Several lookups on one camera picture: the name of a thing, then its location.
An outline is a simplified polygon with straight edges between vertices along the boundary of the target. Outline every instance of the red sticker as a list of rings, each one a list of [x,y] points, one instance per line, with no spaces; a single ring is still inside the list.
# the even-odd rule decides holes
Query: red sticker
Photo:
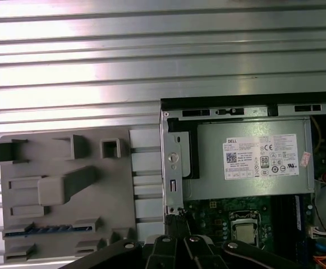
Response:
[[[302,154],[300,166],[307,167],[310,161],[310,157],[311,157],[311,153],[304,151],[304,154]]]

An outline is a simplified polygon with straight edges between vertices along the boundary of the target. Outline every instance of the gray plastic part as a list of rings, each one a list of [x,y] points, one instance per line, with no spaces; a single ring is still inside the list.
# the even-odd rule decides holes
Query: gray plastic part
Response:
[[[43,217],[46,213],[45,207],[40,205],[11,207],[11,218],[29,219],[32,217]]]
[[[104,241],[101,239],[98,240],[90,240],[90,241],[80,241],[75,246],[75,256],[82,257],[88,255],[94,251],[98,251],[105,246]]]
[[[131,229],[130,228],[113,229],[113,232],[116,233],[120,239],[131,238]]]
[[[113,140],[101,140],[100,152],[102,158],[121,158],[122,157],[123,144],[118,139]]]
[[[102,220],[100,218],[97,218],[97,219],[88,219],[88,220],[77,220],[72,225],[72,227],[73,228],[91,227],[91,230],[93,232],[96,232],[101,225],[102,225]]]
[[[70,161],[86,157],[88,152],[88,145],[83,136],[72,134],[68,137],[54,138],[54,140],[61,140],[69,146],[67,156],[55,157],[55,161]]]
[[[18,225],[12,225],[10,227],[8,227],[7,229],[5,229],[3,231],[3,237],[6,234],[10,234],[10,233],[23,233],[25,231],[28,231],[30,228],[34,227],[34,223],[30,223],[30,224],[18,224]]]
[[[69,153],[69,143],[56,139],[60,137],[71,137],[73,144],[82,138],[87,155],[82,157],[75,152],[75,160],[56,160]],[[17,157],[29,160],[1,166],[5,249],[9,256],[22,256],[5,259],[7,262],[79,256],[84,252],[81,249],[82,253],[77,253],[77,246],[83,248],[79,242],[101,240],[105,246],[121,238],[136,238],[129,128],[18,134],[1,139],[28,140]],[[116,141],[120,157],[102,158],[102,141]],[[48,184],[46,192],[42,189],[41,183],[54,177],[63,178],[60,182],[66,183],[67,192],[64,196],[58,192],[59,199],[53,185]],[[40,200],[50,205],[41,206]],[[67,202],[52,205],[52,201]],[[36,249],[28,255],[12,254],[12,249],[21,245],[35,245]],[[85,247],[86,251],[96,249],[87,243]]]
[[[27,140],[19,139],[0,140],[0,165],[28,162],[26,159],[19,158],[19,145],[26,142]]]
[[[95,167],[86,166],[64,175],[38,180],[38,201],[41,206],[55,206],[67,203],[71,197],[90,186],[97,179]]]
[[[37,188],[38,180],[43,177],[26,177],[26,178],[11,178],[8,180],[9,189],[29,189]]]
[[[36,250],[36,246],[33,245],[22,245],[19,247],[10,248],[4,254],[5,262],[25,262]]]

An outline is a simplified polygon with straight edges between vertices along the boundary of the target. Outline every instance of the green circuit board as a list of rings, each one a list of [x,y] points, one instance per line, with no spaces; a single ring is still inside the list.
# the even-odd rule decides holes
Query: green circuit board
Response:
[[[210,237],[215,245],[221,245],[232,239],[229,214],[236,211],[257,211],[259,221],[259,247],[268,252],[273,249],[273,227],[270,214],[270,197],[242,197],[231,199],[214,199],[186,201],[185,209],[192,212],[200,233]]]

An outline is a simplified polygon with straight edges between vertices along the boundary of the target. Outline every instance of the metal bracket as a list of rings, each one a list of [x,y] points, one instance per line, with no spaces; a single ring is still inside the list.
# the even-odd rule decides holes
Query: metal bracket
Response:
[[[174,133],[168,132],[169,112],[162,112],[160,140],[164,184],[164,208],[166,214],[178,215],[183,209],[181,146]]]

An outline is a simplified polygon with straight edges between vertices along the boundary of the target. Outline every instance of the screw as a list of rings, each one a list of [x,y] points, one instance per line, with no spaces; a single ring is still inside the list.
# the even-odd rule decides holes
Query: screw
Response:
[[[133,248],[134,247],[134,244],[131,244],[131,243],[128,243],[125,245],[125,248]]]
[[[234,242],[231,242],[231,243],[228,243],[228,247],[230,247],[230,248],[237,248],[238,247],[238,244],[236,244]]]
[[[192,236],[189,240],[190,240],[191,242],[198,242],[200,239],[199,239],[199,237]]]
[[[179,155],[177,155],[175,152],[173,152],[173,153],[169,154],[168,160],[171,163],[176,163],[179,160]]]

